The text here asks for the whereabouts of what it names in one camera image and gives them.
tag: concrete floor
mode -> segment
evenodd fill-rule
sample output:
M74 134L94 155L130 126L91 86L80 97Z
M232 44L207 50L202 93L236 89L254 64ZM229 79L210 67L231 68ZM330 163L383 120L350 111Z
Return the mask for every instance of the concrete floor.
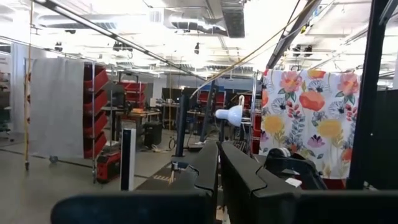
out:
M170 136L173 135L175 132L164 130L159 149L167 149ZM190 142L194 143L197 139L192 136ZM21 154L23 143L3 141L0 149L0 223L50 223L51 208L63 198L88 192L119 190L119 179L106 185L93 184L91 168L62 162L51 164L48 159L30 157L30 171L27 174ZM134 178L134 186L142 184L169 163L172 153L137 152L135 175L140 177ZM91 165L90 160L65 160Z

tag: floral curtain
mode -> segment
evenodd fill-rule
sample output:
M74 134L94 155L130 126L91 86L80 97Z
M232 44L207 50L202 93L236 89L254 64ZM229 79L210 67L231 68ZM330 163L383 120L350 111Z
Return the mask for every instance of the floral curtain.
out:
M358 94L354 73L266 70L259 154L286 147L313 161L324 178L347 178Z

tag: yellow flower print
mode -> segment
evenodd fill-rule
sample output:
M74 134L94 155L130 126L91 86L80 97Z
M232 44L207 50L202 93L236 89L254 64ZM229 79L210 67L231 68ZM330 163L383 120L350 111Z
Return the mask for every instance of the yellow flower print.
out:
M269 134L278 133L284 127L283 121L277 115L268 115L265 118L263 118L263 120L264 120L263 128Z
M334 138L341 132L341 123L336 119L326 119L319 123L318 132L324 138Z

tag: lamp shade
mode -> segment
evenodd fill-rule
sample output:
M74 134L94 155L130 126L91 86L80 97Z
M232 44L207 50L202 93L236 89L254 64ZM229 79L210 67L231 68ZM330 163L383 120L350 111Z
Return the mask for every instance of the lamp shade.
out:
M243 105L233 106L229 110L217 110L216 118L226 119L233 126L239 127L242 122Z

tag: yellow cable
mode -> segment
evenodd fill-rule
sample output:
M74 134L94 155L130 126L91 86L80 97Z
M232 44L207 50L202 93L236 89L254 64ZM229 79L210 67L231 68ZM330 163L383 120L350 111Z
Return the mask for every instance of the yellow cable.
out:
M25 140L25 151L24 151L24 159L25 163L28 163L28 151L29 151L29 124L27 122L28 119L28 114L27 114L27 86L29 82L29 76L31 76L31 56L32 56L32 26L33 26L33 1L30 2L30 21L29 21L29 47L28 47L28 66L27 66L27 73L25 74L25 80L24 80L24 129L25 129L25 135L24 135L24 140Z
M235 66L243 63L247 58L249 58L250 56L252 56L253 54L255 54L258 50L260 50L263 46L265 46L266 44L268 44L268 42L270 42L274 37L276 37L280 32L282 32L287 26L289 26L291 23L293 23L294 21L297 20L297 18L299 18L299 16L301 16L301 14L304 13L304 11L306 9L308 9L309 7L312 7L314 5L316 0L312 0L310 4L308 4L307 6L305 6L303 8L303 10L301 10L301 12L295 17L293 18L290 22L288 22L286 24L286 26L283 26L283 28L281 28L280 31L278 31L276 34L274 34L270 39L268 39L267 41L265 41L262 45L260 45L260 47L258 47L256 50L254 50L253 52L251 52L249 55L245 56L244 58L242 58L241 60L235 62L234 64L232 64L231 66L229 66L228 68L220 71L218 74L213 75L211 78L208 78L207 81L205 81L201 86L199 86L191 95L191 98L195 95L196 92L198 92L201 88L203 88L204 86L208 85L209 83L211 83L213 80L216 80L217 78L221 77L222 75L224 75L224 73L229 72L230 70L232 70Z

